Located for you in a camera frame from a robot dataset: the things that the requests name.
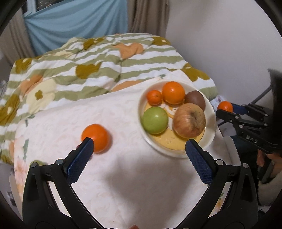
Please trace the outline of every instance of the fruit bowl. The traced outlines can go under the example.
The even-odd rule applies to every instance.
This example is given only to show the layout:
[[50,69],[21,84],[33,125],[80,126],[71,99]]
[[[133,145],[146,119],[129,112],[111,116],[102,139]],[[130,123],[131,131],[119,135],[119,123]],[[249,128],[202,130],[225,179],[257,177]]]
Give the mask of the fruit bowl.
[[[144,137],[144,139],[148,142],[149,145],[151,145],[158,152],[163,153],[168,156],[172,156],[172,157],[187,158],[187,155],[184,149],[175,150],[175,149],[170,149],[168,147],[163,146],[156,140],[156,136],[147,133],[141,124],[141,117],[144,111],[148,108],[148,101],[146,98],[147,93],[151,90],[162,91],[163,86],[167,82],[170,82],[170,81],[162,80],[160,82],[156,82],[142,92],[142,95],[138,102],[138,125],[139,125],[141,134]],[[188,92],[197,90],[194,87],[187,84],[186,82],[182,82],[182,81],[177,81],[177,82],[183,86],[186,94]],[[206,118],[206,127],[205,127],[203,134],[201,135],[201,138],[198,138],[198,140],[196,141],[198,142],[200,147],[205,150],[213,141],[213,138],[215,136],[215,131],[217,128],[217,124],[216,124],[216,117],[215,117],[215,113],[214,113],[212,105],[210,104],[210,102],[204,95],[203,97],[206,103],[206,108],[204,111],[205,118]]]

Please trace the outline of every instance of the curtain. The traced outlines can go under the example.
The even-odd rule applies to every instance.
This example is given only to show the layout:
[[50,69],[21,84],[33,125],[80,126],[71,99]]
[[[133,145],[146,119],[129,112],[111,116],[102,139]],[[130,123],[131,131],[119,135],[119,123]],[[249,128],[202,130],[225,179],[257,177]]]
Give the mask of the curtain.
[[21,8],[10,20],[0,36],[0,49],[11,66],[18,59],[35,57],[23,21]]
[[127,32],[126,0],[64,0],[24,20],[37,55],[73,37],[101,37]]
[[127,0],[128,32],[150,33],[165,37],[168,0]]

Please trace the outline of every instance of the orange fruit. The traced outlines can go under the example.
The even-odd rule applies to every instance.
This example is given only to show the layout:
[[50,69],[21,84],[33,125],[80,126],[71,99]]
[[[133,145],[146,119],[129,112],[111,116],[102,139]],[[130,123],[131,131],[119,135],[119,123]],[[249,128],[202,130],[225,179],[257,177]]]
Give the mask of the orange fruit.
[[228,101],[222,101],[220,102],[220,104],[218,104],[217,109],[221,109],[224,111],[228,111],[228,112],[233,112],[233,106],[230,102]]
[[107,130],[99,124],[87,126],[81,134],[81,141],[91,138],[94,141],[94,153],[104,151],[109,144],[109,134]]
[[185,90],[178,82],[168,82],[162,88],[162,96],[169,104],[179,104],[184,100]]
[[146,98],[151,106],[162,103],[162,94],[158,90],[151,90],[147,93]]

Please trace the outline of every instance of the blue curtain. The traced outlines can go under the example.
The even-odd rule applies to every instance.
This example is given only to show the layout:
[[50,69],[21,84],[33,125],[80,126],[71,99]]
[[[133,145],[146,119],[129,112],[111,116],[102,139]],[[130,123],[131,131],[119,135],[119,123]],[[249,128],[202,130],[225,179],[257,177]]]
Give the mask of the blue curtain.
[[64,0],[24,20],[32,47],[41,55],[72,37],[126,33],[127,0]]

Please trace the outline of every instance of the green apple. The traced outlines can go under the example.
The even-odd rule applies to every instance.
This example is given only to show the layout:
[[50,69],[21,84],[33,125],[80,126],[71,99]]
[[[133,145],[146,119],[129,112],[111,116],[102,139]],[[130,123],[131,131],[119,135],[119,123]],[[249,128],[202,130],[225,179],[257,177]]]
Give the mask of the green apple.
[[148,133],[159,134],[168,126],[168,115],[160,107],[151,107],[144,112],[141,123]]

